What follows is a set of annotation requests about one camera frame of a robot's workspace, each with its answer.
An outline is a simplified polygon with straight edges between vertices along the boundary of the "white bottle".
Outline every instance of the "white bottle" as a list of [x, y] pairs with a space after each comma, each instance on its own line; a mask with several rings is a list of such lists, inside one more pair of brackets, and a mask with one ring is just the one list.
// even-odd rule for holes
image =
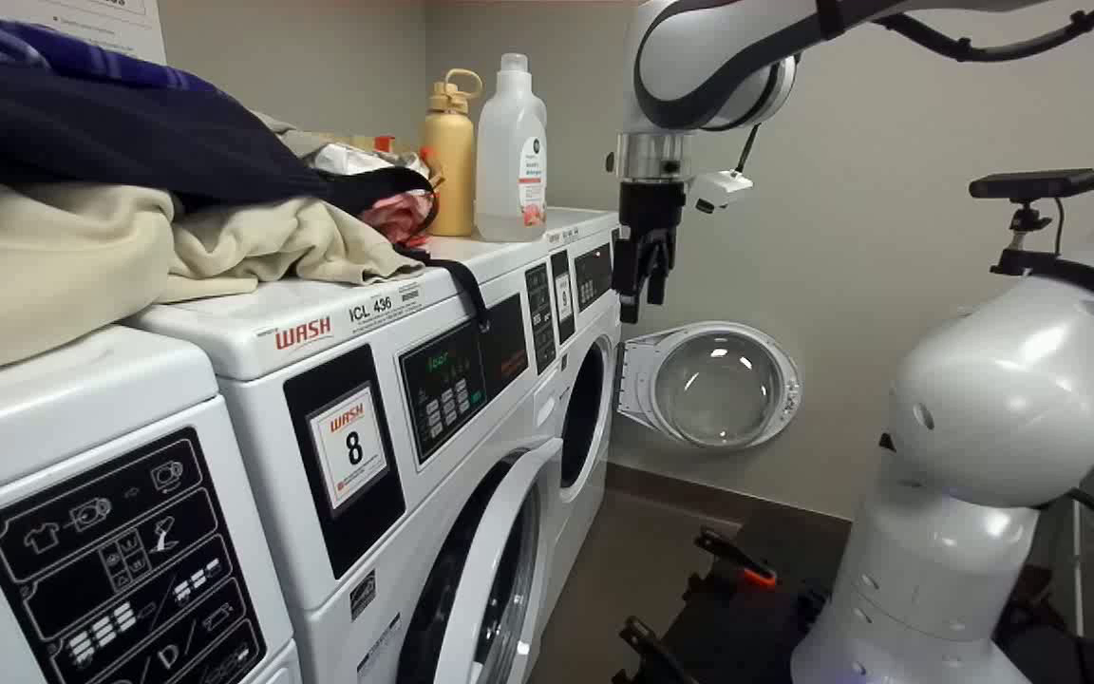
[[477, 113], [476, 214], [493, 242], [538, 241], [548, 223], [548, 108], [525, 52], [501, 52], [497, 90]]

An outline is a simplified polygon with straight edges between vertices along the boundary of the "beige bottle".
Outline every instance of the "beige bottle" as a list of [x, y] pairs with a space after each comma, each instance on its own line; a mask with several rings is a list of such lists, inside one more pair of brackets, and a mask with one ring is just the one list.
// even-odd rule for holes
[[449, 70], [434, 83], [424, 113], [424, 164], [436, 183], [434, 237], [476, 237], [476, 122], [469, 99], [477, 99], [481, 79], [467, 70]]

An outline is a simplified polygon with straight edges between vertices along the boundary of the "beige towel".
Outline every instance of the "beige towel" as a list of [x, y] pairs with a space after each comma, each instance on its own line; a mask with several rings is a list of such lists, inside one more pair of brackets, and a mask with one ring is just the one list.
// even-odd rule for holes
[[164, 301], [249, 292], [276, 278], [364, 282], [411, 265], [377, 230], [315, 199], [210, 209], [174, 223]]
[[0, 366], [126, 320], [165, 285], [174, 206], [135, 187], [0, 187]]

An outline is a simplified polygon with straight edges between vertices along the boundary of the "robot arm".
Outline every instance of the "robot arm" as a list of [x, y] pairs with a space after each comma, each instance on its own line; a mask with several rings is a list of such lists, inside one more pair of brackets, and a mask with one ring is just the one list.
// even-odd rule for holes
[[880, 24], [954, 60], [1018, 60], [1094, 31], [1077, 12], [1062, 31], [1034, 42], [976, 51], [902, 12], [966, 7], [1014, 12], [1042, 0], [645, 0], [633, 19], [625, 83], [625, 154], [618, 199], [614, 290], [623, 320], [636, 320], [636, 296], [666, 301], [677, 223], [682, 214], [682, 136], [767, 122], [791, 95], [799, 52], [830, 42], [857, 24]]

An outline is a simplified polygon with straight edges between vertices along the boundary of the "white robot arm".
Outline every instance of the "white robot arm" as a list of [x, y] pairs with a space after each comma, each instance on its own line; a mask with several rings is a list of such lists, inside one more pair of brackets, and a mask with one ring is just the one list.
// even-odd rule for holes
[[[945, 0], [1014, 12], [1034, 0]], [[900, 12], [907, 0], [650, 0], [636, 12], [614, 285], [636, 320], [643, 282], [666, 301], [682, 209], [682, 132], [754, 125], [791, 90], [792, 56], [880, 24], [954, 60], [1023, 60], [1094, 27], [980, 51]], [[1023, 250], [1029, 201], [1076, 174], [1001, 178], [1023, 206], [1000, 273], [1018, 290], [921, 341], [900, 370], [885, 469], [852, 529], [837, 592], [792, 653], [799, 684], [1023, 684], [990, 643], [1029, 555], [1035, 510], [1094, 472], [1094, 250]]]

